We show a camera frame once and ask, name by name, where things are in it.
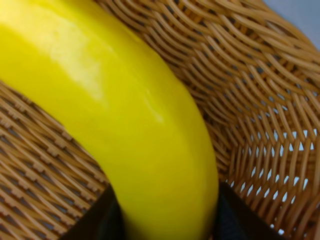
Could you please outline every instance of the basket weave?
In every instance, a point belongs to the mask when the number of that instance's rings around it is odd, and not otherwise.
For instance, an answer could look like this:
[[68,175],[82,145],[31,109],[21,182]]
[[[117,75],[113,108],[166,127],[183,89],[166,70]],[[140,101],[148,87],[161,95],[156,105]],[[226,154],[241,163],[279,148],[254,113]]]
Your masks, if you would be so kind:
[[[219,177],[294,240],[320,239],[320,53],[260,0],[96,0],[154,48],[207,124]],[[63,128],[0,85],[0,237],[56,239],[107,186]]]

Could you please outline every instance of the wicker basket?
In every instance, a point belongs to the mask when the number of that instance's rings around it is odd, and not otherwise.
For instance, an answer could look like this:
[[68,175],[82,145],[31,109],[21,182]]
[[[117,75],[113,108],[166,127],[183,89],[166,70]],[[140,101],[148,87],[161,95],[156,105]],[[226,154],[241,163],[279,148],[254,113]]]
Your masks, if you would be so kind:
[[[219,177],[294,240],[320,239],[320,53],[260,0],[96,0],[154,48],[207,124]],[[107,187],[43,110],[0,85],[0,238],[57,239]]]

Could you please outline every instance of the banana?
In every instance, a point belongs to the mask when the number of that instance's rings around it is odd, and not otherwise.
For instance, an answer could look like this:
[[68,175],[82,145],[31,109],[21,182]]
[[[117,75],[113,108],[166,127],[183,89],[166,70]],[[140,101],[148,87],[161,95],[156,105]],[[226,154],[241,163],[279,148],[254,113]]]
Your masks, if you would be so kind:
[[130,240],[205,240],[218,198],[201,115],[162,59],[90,0],[0,0],[0,79],[97,160]]

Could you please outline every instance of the yellow banana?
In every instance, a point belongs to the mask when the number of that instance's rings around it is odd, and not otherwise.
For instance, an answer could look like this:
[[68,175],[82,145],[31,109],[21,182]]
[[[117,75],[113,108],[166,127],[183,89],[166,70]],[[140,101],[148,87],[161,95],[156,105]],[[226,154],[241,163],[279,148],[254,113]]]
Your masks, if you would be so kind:
[[204,240],[205,124],[161,58],[89,0],[0,0],[0,79],[60,121],[115,190],[128,239]]

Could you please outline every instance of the banana peel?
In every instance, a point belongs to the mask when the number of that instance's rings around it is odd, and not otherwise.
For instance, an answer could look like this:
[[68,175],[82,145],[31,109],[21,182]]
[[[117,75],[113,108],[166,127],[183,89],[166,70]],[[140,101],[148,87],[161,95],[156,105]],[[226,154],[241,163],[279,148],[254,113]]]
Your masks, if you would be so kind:
[[0,79],[100,164],[128,239],[208,239],[218,198],[210,137],[151,48],[89,0],[0,0],[0,54]]

